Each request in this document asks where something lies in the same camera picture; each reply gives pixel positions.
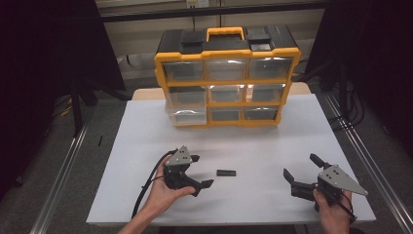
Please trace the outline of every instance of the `hand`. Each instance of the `hand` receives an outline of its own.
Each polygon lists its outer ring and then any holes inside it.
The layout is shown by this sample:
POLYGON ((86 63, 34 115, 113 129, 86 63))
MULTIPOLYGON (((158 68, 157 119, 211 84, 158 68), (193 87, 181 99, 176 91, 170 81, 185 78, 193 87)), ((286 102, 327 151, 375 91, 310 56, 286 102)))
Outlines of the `hand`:
POLYGON ((145 227, 158 215, 166 211, 177 199, 195 193, 194 187, 184 187, 172 190, 164 182, 164 166, 170 156, 166 157, 159 165, 155 180, 152 183, 151 193, 145 205, 133 219, 119 232, 119 234, 142 233, 145 227))
POLYGON ((152 183, 151 193, 146 200, 145 205, 142 209, 147 209, 153 211, 155 215, 160 215, 166 211, 170 205, 177 199, 195 193, 195 188, 188 186, 177 190, 172 190, 167 187, 164 181, 164 167, 170 156, 166 157, 162 163, 159 165, 155 180, 152 183))
MULTIPOLYGON (((350 216, 337 204, 328 206, 327 200, 322 192, 314 189, 316 202, 319 204, 319 219, 325 234, 349 233, 350 216)), ((352 192, 344 190, 343 194, 352 201, 352 192)), ((350 209, 350 202, 343 196, 340 202, 350 209)))

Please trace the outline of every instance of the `wall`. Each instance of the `wall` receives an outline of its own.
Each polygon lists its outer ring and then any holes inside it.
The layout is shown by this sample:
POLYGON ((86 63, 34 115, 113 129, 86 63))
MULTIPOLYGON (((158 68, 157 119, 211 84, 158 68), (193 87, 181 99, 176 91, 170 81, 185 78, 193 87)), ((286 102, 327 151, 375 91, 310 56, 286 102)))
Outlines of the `wall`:
MULTIPOLYGON (((251 4, 274 4, 281 1, 256 0, 210 0, 211 7, 219 6, 243 6, 251 4)), ((112 8, 100 8, 104 14, 151 12, 169 9, 184 9, 186 1, 121 6, 112 8)), ((303 57, 309 56, 314 39, 316 38, 321 21, 323 10, 305 10, 291 12, 273 12, 259 14, 240 14, 221 17, 222 26, 254 26, 266 24, 287 24, 294 36, 297 44, 302 48, 303 57)), ((195 28, 219 26, 219 16, 195 17, 195 28)), ((141 53, 156 52, 161 35, 168 29, 189 29, 193 28, 191 18, 177 19, 151 19, 141 21, 108 22, 105 24, 112 47, 116 56, 133 55, 141 53)))

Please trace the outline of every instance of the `yellow storage case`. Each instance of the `yellow storage case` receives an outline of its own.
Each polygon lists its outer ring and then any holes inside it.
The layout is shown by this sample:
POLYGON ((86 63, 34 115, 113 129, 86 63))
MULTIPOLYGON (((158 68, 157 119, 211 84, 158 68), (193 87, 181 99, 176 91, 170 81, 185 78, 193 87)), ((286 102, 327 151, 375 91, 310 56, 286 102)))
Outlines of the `yellow storage case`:
POLYGON ((277 125, 300 57, 285 25, 167 30, 155 73, 174 126, 277 125))

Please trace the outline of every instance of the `white tabletop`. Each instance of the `white tabletop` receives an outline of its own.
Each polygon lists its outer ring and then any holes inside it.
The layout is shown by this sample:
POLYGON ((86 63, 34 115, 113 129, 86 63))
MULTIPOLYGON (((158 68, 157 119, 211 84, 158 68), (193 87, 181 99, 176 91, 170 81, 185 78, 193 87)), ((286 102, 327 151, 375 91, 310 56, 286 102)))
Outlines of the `white tabletop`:
MULTIPOLYGON (((289 96, 276 127, 175 128, 164 100, 128 102, 110 158, 87 219, 97 225, 130 221, 141 186, 167 151, 186 145, 201 156, 187 171, 194 180, 214 179, 198 197, 176 201, 154 225, 253 225, 319 221, 314 202, 290 195, 282 176, 288 169, 297 181, 317 181, 311 153, 356 179, 314 95, 289 96), (216 176, 216 170, 237 176, 216 176)), ((358 221, 375 220, 367 200, 354 194, 358 221)))

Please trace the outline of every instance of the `dark floor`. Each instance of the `dark floor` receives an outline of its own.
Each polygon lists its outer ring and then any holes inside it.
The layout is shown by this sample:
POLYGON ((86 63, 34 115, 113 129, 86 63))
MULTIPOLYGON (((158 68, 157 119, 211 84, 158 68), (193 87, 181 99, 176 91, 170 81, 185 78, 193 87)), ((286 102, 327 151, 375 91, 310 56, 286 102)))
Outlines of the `dark floor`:
MULTIPOLYGON (((318 80, 311 80, 308 84, 312 92, 318 94, 326 117, 332 117, 326 95, 319 91, 318 80)), ((156 80, 153 77, 128 79, 126 85, 128 89, 125 94, 131 95, 135 89, 156 86, 156 80)), ((95 108, 83 107, 84 113, 93 115, 82 143, 85 146, 81 147, 73 163, 54 215, 47 225, 47 233, 116 233, 120 229, 96 227, 86 223, 126 106, 124 101, 106 94, 97 95, 99 102, 95 108)), ((63 107, 64 105, 57 106, 56 113, 63 107)), ((0 203, 0 233, 30 233, 71 146, 73 131, 72 113, 57 115, 49 134, 23 175, 22 187, 12 188, 0 203)), ((365 104, 364 120, 356 126, 356 131, 395 193, 411 213, 413 184, 409 180, 413 177, 413 159, 406 154, 396 138, 384 131, 383 123, 368 104, 365 104)), ((363 166, 345 131, 336 132, 336 136, 360 184, 370 192, 367 199, 377 216, 374 222, 356 223, 354 227, 365 233, 408 233, 399 227, 393 211, 363 166)), ((304 225, 288 229, 290 227, 180 227, 176 228, 174 233, 305 233, 304 225)), ((309 224, 308 227, 310 233, 321 233, 317 223, 309 224)), ((146 233, 158 233, 158 228, 149 227, 146 233)))

